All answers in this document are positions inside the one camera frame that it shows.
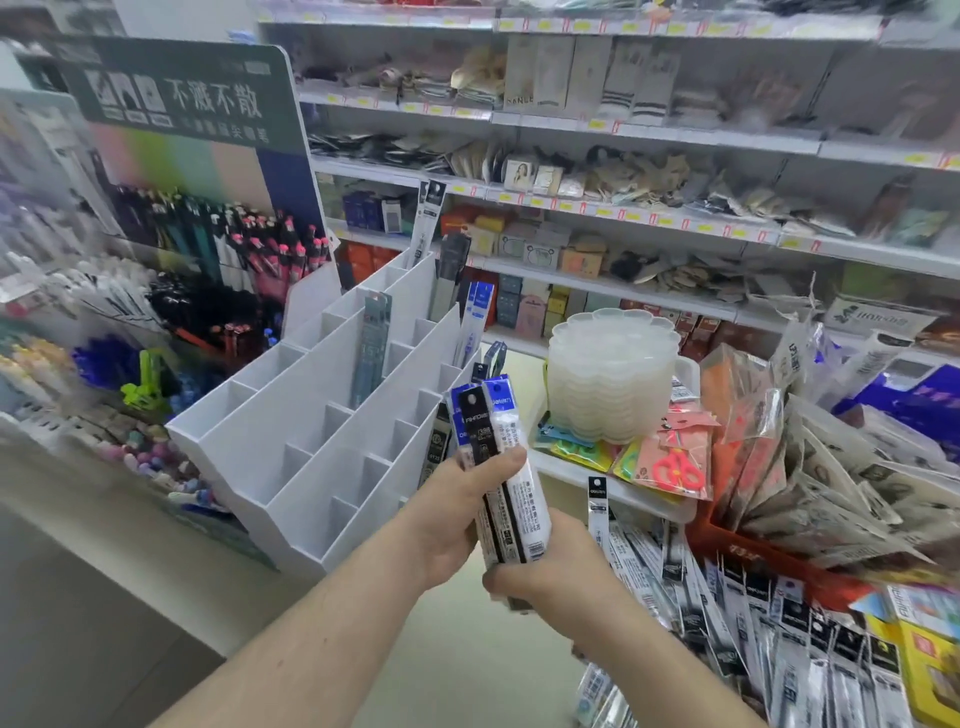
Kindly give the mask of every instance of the hand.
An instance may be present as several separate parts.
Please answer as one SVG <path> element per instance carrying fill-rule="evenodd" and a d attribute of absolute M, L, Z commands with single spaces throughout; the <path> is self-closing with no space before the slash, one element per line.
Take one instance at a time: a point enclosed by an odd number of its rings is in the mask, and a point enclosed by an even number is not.
<path fill-rule="evenodd" d="M 443 584 L 460 570 L 476 546 L 472 525 L 483 495 L 515 475 L 526 460 L 527 452 L 521 447 L 469 471 L 449 458 L 396 514 L 390 527 L 412 549 L 424 591 Z"/>
<path fill-rule="evenodd" d="M 589 653 L 591 638 L 611 610 L 633 610 L 636 600 L 613 574 L 603 550 L 582 522 L 550 509 L 550 543 L 538 561 L 499 564 L 484 574 L 494 596 L 529 602 L 543 620 Z"/>

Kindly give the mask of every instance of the gray floor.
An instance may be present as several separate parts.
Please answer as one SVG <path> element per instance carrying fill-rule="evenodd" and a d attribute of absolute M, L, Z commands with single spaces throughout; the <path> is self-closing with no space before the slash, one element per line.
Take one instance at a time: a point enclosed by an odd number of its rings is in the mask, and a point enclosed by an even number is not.
<path fill-rule="evenodd" d="M 221 662 L 0 508 L 4 728 L 143 728 Z"/>

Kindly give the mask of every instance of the pen refill package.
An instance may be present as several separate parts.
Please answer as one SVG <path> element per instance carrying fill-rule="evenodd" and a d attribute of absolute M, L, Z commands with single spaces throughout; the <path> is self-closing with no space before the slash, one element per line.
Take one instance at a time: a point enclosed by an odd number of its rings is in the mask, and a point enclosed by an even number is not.
<path fill-rule="evenodd" d="M 450 392 L 458 456 L 469 469 L 516 446 L 527 446 L 520 413 L 506 375 Z M 539 559 L 550 539 L 550 516 L 537 472 L 524 463 L 519 473 L 487 493 L 477 514 L 477 532 L 487 568 Z M 512 600 L 512 609 L 529 605 Z"/>

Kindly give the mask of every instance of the display rack compartment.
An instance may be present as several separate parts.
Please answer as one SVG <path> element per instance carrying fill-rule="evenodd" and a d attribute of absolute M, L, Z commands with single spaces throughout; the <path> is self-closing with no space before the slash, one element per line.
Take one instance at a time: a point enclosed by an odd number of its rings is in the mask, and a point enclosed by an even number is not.
<path fill-rule="evenodd" d="M 318 578 L 417 489 L 460 317 L 426 319 L 435 262 L 395 258 L 167 425 L 276 565 Z M 393 297 L 384 379 L 355 409 L 366 293 Z"/>

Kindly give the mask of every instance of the pink stripe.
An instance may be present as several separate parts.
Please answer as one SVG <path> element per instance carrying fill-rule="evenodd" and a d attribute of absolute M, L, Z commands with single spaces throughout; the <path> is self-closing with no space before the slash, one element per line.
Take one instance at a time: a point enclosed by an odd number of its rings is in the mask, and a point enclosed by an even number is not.
<path fill-rule="evenodd" d="M 122 127 L 90 123 L 90 129 L 97 140 L 97 149 L 100 150 L 111 182 L 136 187 L 151 186 Z"/>
<path fill-rule="evenodd" d="M 228 202 L 241 202 L 271 214 L 274 204 L 270 201 L 267 183 L 260 172 L 256 150 L 238 147 L 235 144 L 210 142 L 213 160 L 220 170 L 220 180 Z"/>

